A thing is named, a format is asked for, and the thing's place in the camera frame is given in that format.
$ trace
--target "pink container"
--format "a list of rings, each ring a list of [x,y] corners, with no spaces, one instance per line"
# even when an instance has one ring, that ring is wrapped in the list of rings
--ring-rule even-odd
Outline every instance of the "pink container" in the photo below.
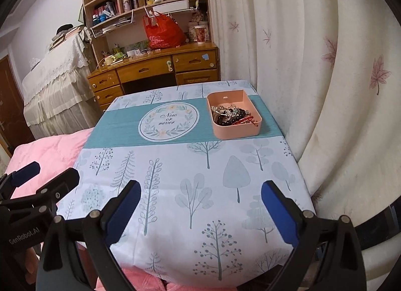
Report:
[[[241,124],[232,126],[217,125],[212,118],[210,106],[229,107],[235,105],[241,109],[248,110],[255,120],[255,124]],[[249,99],[244,90],[215,92],[207,97],[207,107],[212,121],[213,133],[219,139],[235,139],[258,135],[262,123],[262,117],[256,110],[252,101]]]

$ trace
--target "red plastic bag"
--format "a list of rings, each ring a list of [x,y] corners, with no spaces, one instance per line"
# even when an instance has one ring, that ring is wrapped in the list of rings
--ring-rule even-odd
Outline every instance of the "red plastic bag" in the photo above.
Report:
[[[164,49],[181,46],[185,42],[186,37],[178,24],[164,14],[155,13],[157,13],[155,17],[156,25],[152,25],[148,16],[144,16],[143,18],[145,32],[150,41],[150,48]]]

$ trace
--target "wooden desk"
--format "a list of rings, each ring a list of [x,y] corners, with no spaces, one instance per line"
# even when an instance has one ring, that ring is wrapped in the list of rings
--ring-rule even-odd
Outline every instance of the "wooden desk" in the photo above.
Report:
[[[211,42],[191,43],[129,57],[116,65],[97,69],[88,80],[95,101],[106,111],[115,98],[125,94],[125,83],[163,74],[175,75],[177,85],[218,81],[216,45]]]

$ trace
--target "white box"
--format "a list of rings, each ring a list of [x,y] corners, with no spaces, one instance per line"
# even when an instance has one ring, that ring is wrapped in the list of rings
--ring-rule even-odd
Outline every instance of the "white box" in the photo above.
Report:
[[[182,10],[189,10],[189,0],[180,0],[177,2],[153,6],[153,11],[163,14]]]

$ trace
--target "ceiling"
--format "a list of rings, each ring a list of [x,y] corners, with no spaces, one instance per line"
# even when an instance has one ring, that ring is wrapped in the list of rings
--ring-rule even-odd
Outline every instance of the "ceiling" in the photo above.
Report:
[[[18,0],[0,28],[0,50],[7,48],[18,31],[19,23],[37,0]]]

